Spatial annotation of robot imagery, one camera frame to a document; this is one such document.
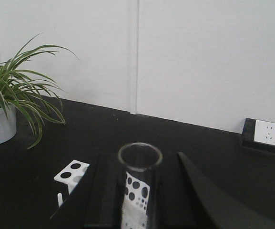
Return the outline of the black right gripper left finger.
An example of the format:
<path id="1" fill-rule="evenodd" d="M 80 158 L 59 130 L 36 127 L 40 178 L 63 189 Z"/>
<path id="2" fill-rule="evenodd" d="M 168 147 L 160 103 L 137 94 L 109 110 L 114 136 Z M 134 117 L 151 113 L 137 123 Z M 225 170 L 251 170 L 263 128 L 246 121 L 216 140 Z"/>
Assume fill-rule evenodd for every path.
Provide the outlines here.
<path id="1" fill-rule="evenodd" d="M 50 229 L 120 228 L 117 156 L 102 153 L 94 162 L 49 220 Z"/>

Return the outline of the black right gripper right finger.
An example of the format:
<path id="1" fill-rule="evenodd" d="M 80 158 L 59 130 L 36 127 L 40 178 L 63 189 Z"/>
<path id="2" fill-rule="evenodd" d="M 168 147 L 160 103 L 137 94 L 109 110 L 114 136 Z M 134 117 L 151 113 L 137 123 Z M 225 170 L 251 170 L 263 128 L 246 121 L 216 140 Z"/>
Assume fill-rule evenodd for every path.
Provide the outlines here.
<path id="1" fill-rule="evenodd" d="M 197 199 L 219 229 L 275 229 L 275 221 L 226 194 L 183 153 L 177 153 Z"/>

